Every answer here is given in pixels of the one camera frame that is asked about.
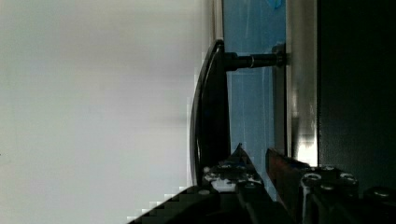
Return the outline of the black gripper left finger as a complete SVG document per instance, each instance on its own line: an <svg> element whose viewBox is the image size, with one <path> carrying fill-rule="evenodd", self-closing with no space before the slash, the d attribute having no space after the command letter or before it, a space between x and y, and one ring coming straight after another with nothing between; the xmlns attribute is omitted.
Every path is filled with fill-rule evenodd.
<svg viewBox="0 0 396 224"><path fill-rule="evenodd" d="M239 183L263 184L262 177L242 144L225 161L220 161L211 168L206 167L202 177L202 184L217 192L235 192Z"/></svg>

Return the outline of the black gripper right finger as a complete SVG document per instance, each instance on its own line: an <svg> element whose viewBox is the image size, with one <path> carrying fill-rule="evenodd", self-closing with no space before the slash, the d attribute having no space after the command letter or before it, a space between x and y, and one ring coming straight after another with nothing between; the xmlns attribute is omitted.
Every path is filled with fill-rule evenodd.
<svg viewBox="0 0 396 224"><path fill-rule="evenodd" d="M272 148L266 152L266 172L297 224L336 224L330 218L335 203L359 198L354 175L333 166L310 166Z"/></svg>

